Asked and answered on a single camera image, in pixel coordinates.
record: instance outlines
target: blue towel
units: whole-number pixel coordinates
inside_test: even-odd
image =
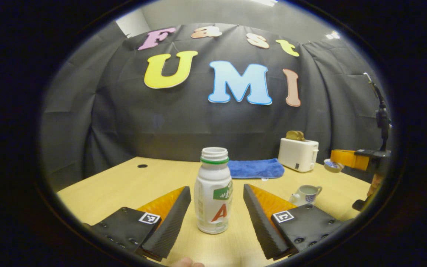
[[[284,167],[278,159],[262,161],[230,161],[228,168],[232,178],[279,178],[284,174]]]

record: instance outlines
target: word fast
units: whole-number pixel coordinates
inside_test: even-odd
[[[158,41],[163,41],[167,38],[168,33],[175,32],[175,28],[161,29],[154,32],[149,32],[148,37],[144,44],[138,50],[149,49],[158,45]],[[198,28],[191,35],[192,38],[203,37],[218,37],[222,35],[218,27],[202,27]],[[264,49],[269,48],[266,39],[260,35],[248,33],[247,41],[257,47]],[[281,44],[282,49],[292,55],[299,56],[295,52],[295,46],[289,44],[286,40],[276,40]],[[171,76],[163,76],[162,69],[164,63],[168,60],[170,54],[160,54],[152,56],[148,59],[149,65],[144,75],[144,83],[146,86],[153,89],[171,88],[179,85],[185,81],[190,73],[192,58],[197,56],[197,51],[182,51],[177,53],[179,57],[179,66],[175,74]],[[215,81],[213,85],[213,93],[208,96],[208,100],[212,103],[227,103],[230,101],[230,95],[227,94],[226,86],[228,85],[230,91],[237,102],[242,101],[248,87],[250,94],[247,96],[247,101],[252,104],[258,105],[271,105],[273,102],[268,95],[268,88],[266,85],[266,72],[268,68],[260,64],[250,64],[243,75],[240,75],[235,67],[228,61],[212,61],[209,64],[214,69]],[[300,106],[301,101],[298,95],[298,74],[289,69],[283,69],[288,82],[288,97],[286,103],[290,106]]]

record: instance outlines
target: bottle label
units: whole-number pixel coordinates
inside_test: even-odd
[[[213,191],[213,199],[215,200],[228,200],[233,192],[232,181],[224,188],[215,189]]]

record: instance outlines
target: letter m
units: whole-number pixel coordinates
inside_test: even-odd
[[[228,61],[212,61],[210,66],[215,72],[213,93],[208,99],[213,103],[227,103],[227,85],[237,102],[242,101],[249,87],[247,101],[252,104],[270,105],[273,100],[268,96],[266,87],[266,71],[268,68],[259,64],[250,64],[241,76],[232,63]]]

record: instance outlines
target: table surface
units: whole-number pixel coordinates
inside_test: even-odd
[[[249,213],[243,200],[244,184],[252,184],[288,200],[301,185],[322,186],[315,205],[339,220],[357,216],[352,204],[365,199],[370,184],[347,174],[334,174],[316,164],[313,171],[300,173],[285,167],[277,179],[234,179],[232,214],[227,231],[209,235],[196,226],[193,186],[200,162],[167,161],[135,157],[111,169],[73,184],[57,194],[82,223],[94,225],[121,207],[142,205],[181,186],[190,186],[189,205],[176,243],[164,265],[172,265],[182,257],[191,257],[207,267],[265,266],[266,260],[256,239]]]

